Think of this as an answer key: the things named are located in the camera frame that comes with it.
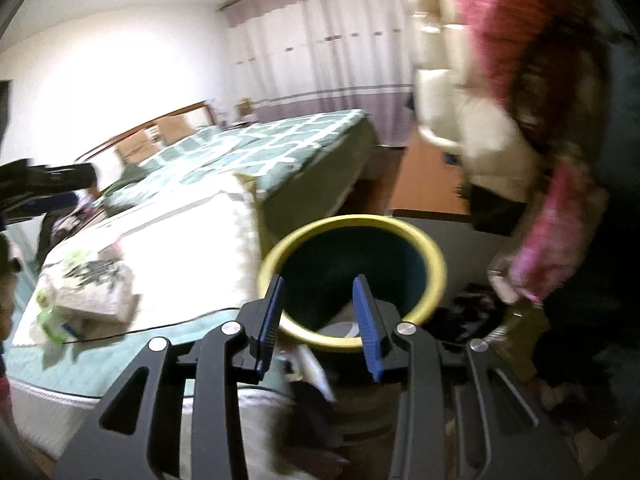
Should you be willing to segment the white printed carton box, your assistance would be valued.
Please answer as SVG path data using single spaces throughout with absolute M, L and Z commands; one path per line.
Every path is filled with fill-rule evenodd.
M 64 264 L 50 275 L 53 305 L 78 318 L 127 323 L 134 310 L 134 274 L 122 259 Z

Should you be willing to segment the green white plastic bottle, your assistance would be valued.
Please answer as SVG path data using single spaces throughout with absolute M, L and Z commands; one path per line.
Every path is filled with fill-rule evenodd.
M 36 303 L 40 311 L 36 327 L 51 344 L 67 344 L 85 339 L 86 321 L 77 313 L 58 306 L 54 288 L 49 280 L 41 280 L 36 289 Z

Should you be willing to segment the yellow rimmed trash bin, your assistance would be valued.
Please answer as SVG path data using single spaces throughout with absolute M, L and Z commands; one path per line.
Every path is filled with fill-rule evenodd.
M 354 305 L 358 276 L 375 299 L 392 304 L 400 320 L 414 326 L 432 316 L 447 286 L 445 258 L 431 237 L 374 214 L 326 218 L 288 234 L 262 263 L 258 290 L 265 292 L 275 276 L 283 278 L 286 293 L 281 332 L 311 348 L 339 396 L 373 385 L 360 338 L 321 331 Z

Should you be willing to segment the dark clothes on cabinet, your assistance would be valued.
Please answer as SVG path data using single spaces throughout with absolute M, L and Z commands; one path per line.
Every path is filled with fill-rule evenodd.
M 43 266 L 49 252 L 102 214 L 101 200 L 90 195 L 81 197 L 75 207 L 48 212 L 40 224 L 36 261 Z

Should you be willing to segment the brown left pillow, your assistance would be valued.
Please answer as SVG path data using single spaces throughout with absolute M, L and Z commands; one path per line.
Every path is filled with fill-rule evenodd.
M 158 153 L 160 148 L 145 130 L 139 130 L 117 143 L 115 150 L 124 164 L 138 164 Z

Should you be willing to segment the brown pillow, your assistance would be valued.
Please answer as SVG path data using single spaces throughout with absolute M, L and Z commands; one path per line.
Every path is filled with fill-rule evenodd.
M 172 145 L 178 141 L 192 136 L 194 128 L 186 121 L 182 115 L 165 116 L 157 119 L 158 133 L 165 145 Z
M 115 150 L 124 164 L 138 164 L 158 153 L 160 148 L 145 130 L 139 130 L 117 143 Z

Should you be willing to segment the orange wooden desk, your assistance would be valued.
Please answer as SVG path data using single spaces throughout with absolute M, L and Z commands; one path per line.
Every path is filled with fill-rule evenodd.
M 466 201 L 458 195 L 460 168 L 414 130 L 402 158 L 386 212 L 393 217 L 469 222 Z

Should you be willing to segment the green checked quilt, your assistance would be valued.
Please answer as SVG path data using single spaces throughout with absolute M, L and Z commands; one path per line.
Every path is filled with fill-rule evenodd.
M 324 155 L 346 154 L 352 141 L 370 153 L 378 135 L 364 110 L 336 110 L 256 122 L 239 129 L 199 128 L 143 162 L 127 164 L 103 192 L 109 216 L 161 192 L 209 180 L 215 174 L 252 178 L 261 200 L 300 176 Z

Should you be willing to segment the brown right pillow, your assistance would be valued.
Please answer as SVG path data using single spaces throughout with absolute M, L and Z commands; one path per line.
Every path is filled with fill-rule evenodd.
M 194 128 L 186 121 L 182 115 L 165 116 L 157 119 L 158 133 L 165 145 L 172 145 L 178 141 L 192 136 Z

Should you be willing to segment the cream puffer jacket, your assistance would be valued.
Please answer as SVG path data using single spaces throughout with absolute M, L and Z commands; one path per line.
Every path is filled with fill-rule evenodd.
M 456 0 L 406 0 L 422 138 L 461 158 L 466 180 L 525 203 L 538 157 L 489 94 Z

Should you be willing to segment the pink white curtain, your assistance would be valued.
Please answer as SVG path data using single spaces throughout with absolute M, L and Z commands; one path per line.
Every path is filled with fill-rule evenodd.
M 222 14 L 236 94 L 259 120 L 360 108 L 382 145 L 407 144 L 404 0 L 239 0 Z

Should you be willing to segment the pink puffer jacket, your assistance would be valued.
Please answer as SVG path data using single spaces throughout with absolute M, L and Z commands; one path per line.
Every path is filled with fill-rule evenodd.
M 596 176 L 610 102 L 594 0 L 454 0 L 492 102 L 537 154 L 534 197 L 498 260 L 508 292 L 543 304 L 577 271 L 606 193 Z

